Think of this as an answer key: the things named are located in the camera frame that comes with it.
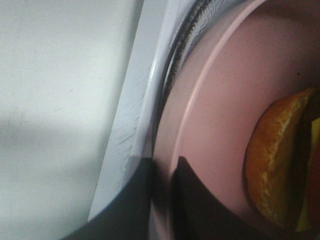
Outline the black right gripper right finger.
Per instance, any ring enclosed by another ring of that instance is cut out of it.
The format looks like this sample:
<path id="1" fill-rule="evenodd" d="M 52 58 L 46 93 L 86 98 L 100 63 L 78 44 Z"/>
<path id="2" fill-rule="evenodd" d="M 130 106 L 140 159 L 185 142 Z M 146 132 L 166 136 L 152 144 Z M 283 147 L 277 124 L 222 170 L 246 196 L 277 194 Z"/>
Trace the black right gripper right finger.
<path id="1" fill-rule="evenodd" d="M 179 157 L 172 189 L 172 226 L 176 240 L 271 240 L 224 207 Z"/>

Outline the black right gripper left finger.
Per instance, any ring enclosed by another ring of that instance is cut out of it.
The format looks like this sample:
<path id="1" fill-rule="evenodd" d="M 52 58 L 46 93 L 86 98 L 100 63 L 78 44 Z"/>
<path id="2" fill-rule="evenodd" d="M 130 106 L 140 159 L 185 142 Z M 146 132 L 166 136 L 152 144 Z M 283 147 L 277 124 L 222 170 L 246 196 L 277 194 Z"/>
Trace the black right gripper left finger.
<path id="1" fill-rule="evenodd" d="M 147 240 L 153 161 L 142 158 L 120 193 L 96 217 L 66 240 Z"/>

